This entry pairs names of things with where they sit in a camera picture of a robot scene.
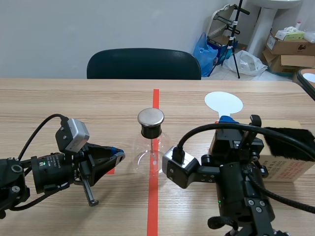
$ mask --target tripod stand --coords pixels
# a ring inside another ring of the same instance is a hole
[[[219,60],[218,61],[221,61],[222,57],[224,56],[223,58],[223,61],[222,61],[222,64],[221,66],[223,66],[223,62],[225,61],[225,58],[226,58],[226,55],[227,55],[227,52],[229,49],[232,49],[232,54],[233,54],[233,57],[234,57],[234,62],[235,62],[235,67],[236,67],[236,71],[237,71],[237,75],[238,75],[238,78],[240,79],[240,73],[238,71],[238,67],[237,67],[237,63],[236,63],[236,58],[235,58],[235,32],[237,31],[236,30],[236,26],[237,26],[237,23],[238,23],[238,18],[239,18],[239,15],[240,15],[240,12],[243,12],[245,13],[246,15],[249,15],[250,13],[244,9],[242,9],[242,4],[243,4],[243,0],[240,0],[240,3],[238,6],[235,6],[237,8],[237,13],[236,13],[236,17],[235,17],[235,21],[233,21],[233,28],[232,28],[232,34],[230,36],[230,39],[228,41],[228,45],[224,51],[224,53],[220,56]],[[214,69],[216,68],[217,66],[217,63],[214,65],[214,67],[212,68],[210,74],[208,75],[208,77],[212,74],[212,72],[214,71]]]

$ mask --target blue plastic bag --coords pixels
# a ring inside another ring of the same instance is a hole
[[[193,51],[194,57],[197,58],[200,64],[202,77],[207,77],[210,74],[213,68],[213,61],[217,57],[217,54],[218,51],[207,44],[206,33],[202,33]]]

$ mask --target glass bottle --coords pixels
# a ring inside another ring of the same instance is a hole
[[[164,113],[147,108],[138,115],[141,133],[133,143],[133,164],[138,173],[145,176],[163,175],[162,158],[172,147],[170,138],[162,132]]]

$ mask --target metal cap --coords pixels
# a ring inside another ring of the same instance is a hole
[[[161,135],[161,124],[164,113],[157,108],[147,108],[138,115],[138,122],[142,126],[141,134],[147,139],[155,139]]]
[[[145,127],[156,127],[164,121],[164,113],[157,108],[147,108],[138,115],[138,122]]]

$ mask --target white floor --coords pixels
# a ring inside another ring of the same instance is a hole
[[[282,77],[279,75],[274,75],[268,71],[264,71],[259,76],[250,76],[250,75],[244,75],[240,74],[241,78],[237,78],[237,74],[233,71],[224,69],[221,65],[218,65],[215,70],[212,72],[210,77],[202,77],[202,80],[256,80],[256,81],[288,81],[292,82],[291,79],[288,79],[287,77]]]

